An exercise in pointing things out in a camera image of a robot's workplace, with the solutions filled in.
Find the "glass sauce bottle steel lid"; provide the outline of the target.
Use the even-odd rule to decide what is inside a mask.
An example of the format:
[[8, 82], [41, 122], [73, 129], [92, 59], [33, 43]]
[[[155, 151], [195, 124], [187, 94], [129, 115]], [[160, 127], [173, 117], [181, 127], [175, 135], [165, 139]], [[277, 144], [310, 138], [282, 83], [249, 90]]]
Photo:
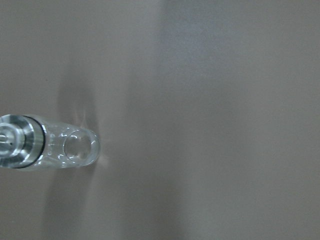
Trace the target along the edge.
[[35, 171], [84, 167], [94, 163], [100, 141], [91, 130], [36, 115], [0, 118], [0, 166]]

